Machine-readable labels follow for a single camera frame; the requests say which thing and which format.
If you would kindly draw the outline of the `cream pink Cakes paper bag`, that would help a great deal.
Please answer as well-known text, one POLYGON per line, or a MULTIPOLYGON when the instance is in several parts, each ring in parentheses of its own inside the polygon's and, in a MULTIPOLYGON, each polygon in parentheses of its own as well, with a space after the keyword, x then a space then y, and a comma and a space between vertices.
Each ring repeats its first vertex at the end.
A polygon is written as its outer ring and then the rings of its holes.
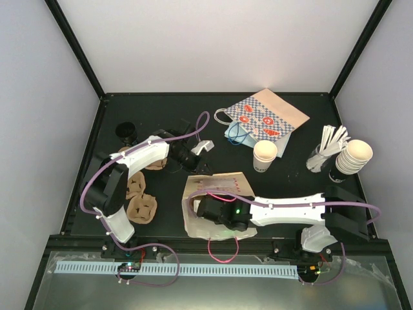
POLYGON ((196 207, 202 197, 207 194, 230 196, 251 204, 255 198, 247 178, 242 172, 214 174, 212 176, 189 176, 182 197, 182 211, 185 231, 191 238, 207 241, 209 256, 218 263, 229 264, 239 253, 239 241, 251 238, 257 234, 257 229, 249 223, 245 231, 233 231, 224 225, 216 225, 214 222, 198 217, 196 207), (236 251, 233 257, 220 260, 212 254, 211 243, 234 240, 236 251))

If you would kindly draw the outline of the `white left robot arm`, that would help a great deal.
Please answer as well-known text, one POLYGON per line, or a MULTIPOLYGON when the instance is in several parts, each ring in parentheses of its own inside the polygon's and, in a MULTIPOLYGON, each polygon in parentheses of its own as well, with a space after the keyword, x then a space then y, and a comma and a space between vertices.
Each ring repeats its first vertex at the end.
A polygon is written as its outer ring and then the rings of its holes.
POLYGON ((107 234, 117 240, 116 250, 123 257, 133 257, 139 248, 138 241, 132 238, 135 229, 124 207, 129 179, 164 159, 176 161, 188 172, 211 175, 202 153, 214 148, 213 141, 201 140, 194 146, 188 143, 189 138, 198 133, 193 128, 184 133, 160 129, 125 151, 97 156, 90 162, 94 175, 83 187, 79 206, 105 224, 107 234))

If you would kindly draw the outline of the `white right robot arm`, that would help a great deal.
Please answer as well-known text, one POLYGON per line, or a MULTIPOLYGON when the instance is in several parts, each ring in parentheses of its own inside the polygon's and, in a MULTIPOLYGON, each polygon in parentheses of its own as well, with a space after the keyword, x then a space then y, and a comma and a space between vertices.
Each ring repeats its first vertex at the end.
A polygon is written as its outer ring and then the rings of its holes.
POLYGON ((300 224, 293 251, 300 260, 336 242, 368 240, 365 232, 369 220, 357 218, 352 209, 380 210, 339 187, 300 198, 269 199, 238 196, 229 192, 208 192, 194 199, 195 215, 230 231, 245 232, 254 227, 276 224, 300 224))

